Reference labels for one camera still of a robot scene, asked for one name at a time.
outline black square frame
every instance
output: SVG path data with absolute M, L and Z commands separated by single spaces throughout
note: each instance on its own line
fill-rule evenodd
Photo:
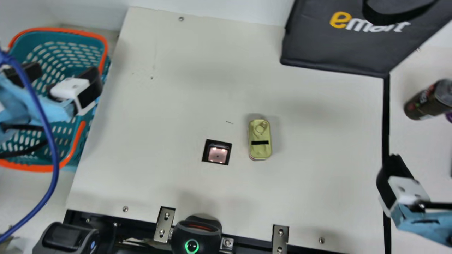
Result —
M 226 149 L 228 151 L 225 163 L 209 161 L 209 159 L 208 159 L 209 158 L 209 150 L 210 150 L 211 147 L 217 147 L 217 148 L 221 148 L 221 149 Z M 231 143 L 217 141 L 217 140 L 211 140 L 211 139 L 206 139 L 206 144 L 204 146 L 204 152 L 202 153 L 202 161 L 208 162 L 208 163 L 220 164 L 220 165 L 228 165 L 229 164 L 229 157 L 231 156 L 231 149 L 232 149 L 232 144 Z

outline green light ring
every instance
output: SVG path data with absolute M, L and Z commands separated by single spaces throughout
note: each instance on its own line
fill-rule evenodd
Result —
M 195 251 L 189 251 L 188 250 L 188 243 L 191 242 L 191 241 L 194 241 L 196 243 L 196 250 Z M 199 250 L 199 243 L 195 239 L 190 239 L 190 240 L 185 242 L 185 251 L 187 251 L 187 254 L 195 254 L 195 253 L 198 252 L 198 250 Z

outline teal basket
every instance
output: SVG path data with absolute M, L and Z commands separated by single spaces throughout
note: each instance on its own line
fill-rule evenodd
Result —
M 62 28 L 33 28 L 17 35 L 10 44 L 9 53 L 21 63 L 38 62 L 43 75 L 32 85 L 35 92 L 47 96 L 46 87 L 66 77 L 76 76 L 91 66 L 102 71 L 105 82 L 110 60 L 108 45 L 100 35 Z M 51 123 L 58 146 L 60 168 L 76 167 L 88 137 L 95 108 L 70 122 Z M 0 147 L 2 151 L 21 151 L 46 139 L 38 131 L 18 131 Z M 0 165 L 12 169 L 52 172 L 52 158 L 48 146 L 29 155 L 0 160 Z

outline spray can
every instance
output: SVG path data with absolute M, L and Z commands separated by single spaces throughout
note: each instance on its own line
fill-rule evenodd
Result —
M 405 103 L 406 116 L 422 120 L 452 111 L 452 80 L 443 79 Z

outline screw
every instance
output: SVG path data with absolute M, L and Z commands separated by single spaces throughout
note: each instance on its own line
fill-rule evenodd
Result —
M 229 240 L 229 239 L 226 239 L 226 240 L 225 240 L 225 246 L 226 246 L 226 247 L 229 247 L 231 244 L 232 244 L 232 243 L 231 243 L 231 240 Z

